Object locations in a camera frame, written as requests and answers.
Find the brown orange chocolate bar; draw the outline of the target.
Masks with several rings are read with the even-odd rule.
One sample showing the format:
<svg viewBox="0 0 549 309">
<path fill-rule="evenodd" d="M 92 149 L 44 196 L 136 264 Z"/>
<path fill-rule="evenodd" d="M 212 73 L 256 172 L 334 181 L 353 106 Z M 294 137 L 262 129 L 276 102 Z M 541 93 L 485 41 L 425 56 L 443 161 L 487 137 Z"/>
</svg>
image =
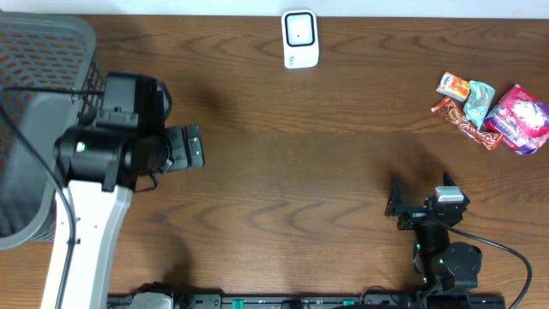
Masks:
<svg viewBox="0 0 549 309">
<path fill-rule="evenodd" d="M 503 140 L 503 135 L 495 132 L 488 132 L 477 129 L 467 119 L 464 111 L 449 96 L 444 97 L 431 111 L 438 116 L 445 118 L 455 125 L 460 131 L 468 135 L 477 143 L 483 145 L 487 150 L 494 150 Z"/>
</svg>

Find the mint green wipes pack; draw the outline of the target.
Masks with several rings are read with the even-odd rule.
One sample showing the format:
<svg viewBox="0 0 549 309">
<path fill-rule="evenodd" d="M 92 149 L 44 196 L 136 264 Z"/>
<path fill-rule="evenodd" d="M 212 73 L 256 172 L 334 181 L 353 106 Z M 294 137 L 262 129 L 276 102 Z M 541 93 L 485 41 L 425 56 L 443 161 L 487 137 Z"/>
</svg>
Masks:
<svg viewBox="0 0 549 309">
<path fill-rule="evenodd" d="M 495 89 L 483 82 L 470 81 L 470 93 L 463 107 L 466 118 L 480 130 L 488 113 Z"/>
</svg>

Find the purple pantyliner pack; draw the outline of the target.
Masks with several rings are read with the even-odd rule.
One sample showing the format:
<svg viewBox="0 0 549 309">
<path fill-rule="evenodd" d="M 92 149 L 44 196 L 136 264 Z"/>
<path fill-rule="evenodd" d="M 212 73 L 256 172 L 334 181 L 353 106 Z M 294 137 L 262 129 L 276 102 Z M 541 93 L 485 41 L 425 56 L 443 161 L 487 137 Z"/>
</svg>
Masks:
<svg viewBox="0 0 549 309">
<path fill-rule="evenodd" d="M 489 111 L 484 126 L 502 134 L 519 155 L 530 155 L 548 139 L 548 106 L 516 84 Z"/>
</svg>

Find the small orange snack pack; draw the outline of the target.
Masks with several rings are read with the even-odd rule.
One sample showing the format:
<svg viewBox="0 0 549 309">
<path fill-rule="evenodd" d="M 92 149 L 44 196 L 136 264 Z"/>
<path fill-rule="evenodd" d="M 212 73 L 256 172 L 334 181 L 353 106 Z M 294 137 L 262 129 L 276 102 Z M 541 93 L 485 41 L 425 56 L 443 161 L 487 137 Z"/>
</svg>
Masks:
<svg viewBox="0 0 549 309">
<path fill-rule="evenodd" d="M 443 94 L 463 102 L 468 98 L 471 88 L 468 81 L 454 76 L 449 72 L 444 72 L 436 91 L 439 94 Z"/>
</svg>

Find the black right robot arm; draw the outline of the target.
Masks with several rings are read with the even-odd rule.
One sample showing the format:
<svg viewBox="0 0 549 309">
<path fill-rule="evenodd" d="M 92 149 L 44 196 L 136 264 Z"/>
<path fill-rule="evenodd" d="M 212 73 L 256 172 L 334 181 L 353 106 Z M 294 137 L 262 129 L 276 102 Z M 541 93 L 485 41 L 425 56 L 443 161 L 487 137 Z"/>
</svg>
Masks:
<svg viewBox="0 0 549 309">
<path fill-rule="evenodd" d="M 397 219 L 399 230 L 412 230 L 416 238 L 413 263 L 428 288 L 440 292 L 468 292 L 478 287 L 482 252 L 466 242 L 452 242 L 450 229 L 463 219 L 468 197 L 448 173 L 443 184 L 420 206 L 405 203 L 398 178 L 391 179 L 384 214 Z"/>
</svg>

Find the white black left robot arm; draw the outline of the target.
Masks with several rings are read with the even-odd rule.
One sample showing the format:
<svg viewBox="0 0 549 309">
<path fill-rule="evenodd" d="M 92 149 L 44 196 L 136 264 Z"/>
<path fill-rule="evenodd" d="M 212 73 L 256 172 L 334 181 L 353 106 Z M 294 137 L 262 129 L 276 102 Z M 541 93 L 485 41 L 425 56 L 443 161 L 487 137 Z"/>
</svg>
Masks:
<svg viewBox="0 0 549 309">
<path fill-rule="evenodd" d="M 66 182 L 41 305 L 104 308 L 118 234 L 138 177 L 201 167 L 197 125 L 139 136 L 131 130 L 69 128 L 55 144 Z"/>
</svg>

